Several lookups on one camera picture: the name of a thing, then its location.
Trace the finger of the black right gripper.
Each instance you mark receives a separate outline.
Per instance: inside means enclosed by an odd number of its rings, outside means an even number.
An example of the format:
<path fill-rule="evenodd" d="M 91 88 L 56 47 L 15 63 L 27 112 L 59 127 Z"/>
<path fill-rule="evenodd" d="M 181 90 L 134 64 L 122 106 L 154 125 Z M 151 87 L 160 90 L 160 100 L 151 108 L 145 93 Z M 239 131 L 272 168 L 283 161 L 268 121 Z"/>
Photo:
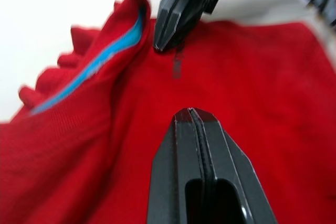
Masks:
<path fill-rule="evenodd" d="M 195 14 L 194 0 L 161 0 L 156 18 L 153 47 L 164 52 L 174 47 Z"/>
<path fill-rule="evenodd" d="M 172 47 L 182 43 L 201 15 L 212 13 L 218 0 L 178 0 L 172 11 Z"/>

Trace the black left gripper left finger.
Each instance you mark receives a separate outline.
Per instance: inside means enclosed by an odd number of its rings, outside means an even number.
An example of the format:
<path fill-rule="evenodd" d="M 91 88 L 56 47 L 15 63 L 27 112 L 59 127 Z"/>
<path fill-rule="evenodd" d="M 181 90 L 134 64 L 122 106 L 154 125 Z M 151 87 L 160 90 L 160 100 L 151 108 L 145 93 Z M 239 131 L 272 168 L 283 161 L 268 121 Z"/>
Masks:
<path fill-rule="evenodd" d="M 147 223 L 202 223 L 212 191 L 204 124 L 195 108 L 177 112 L 153 159 Z"/>

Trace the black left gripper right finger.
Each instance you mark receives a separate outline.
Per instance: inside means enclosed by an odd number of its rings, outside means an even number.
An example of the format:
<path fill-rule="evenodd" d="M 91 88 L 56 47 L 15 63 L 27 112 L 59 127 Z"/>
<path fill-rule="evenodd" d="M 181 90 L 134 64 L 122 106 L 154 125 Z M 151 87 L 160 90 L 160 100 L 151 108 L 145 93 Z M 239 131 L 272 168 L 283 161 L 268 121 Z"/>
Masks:
<path fill-rule="evenodd" d="M 202 164 L 204 223 L 277 223 L 251 161 L 213 114 L 189 109 Z"/>

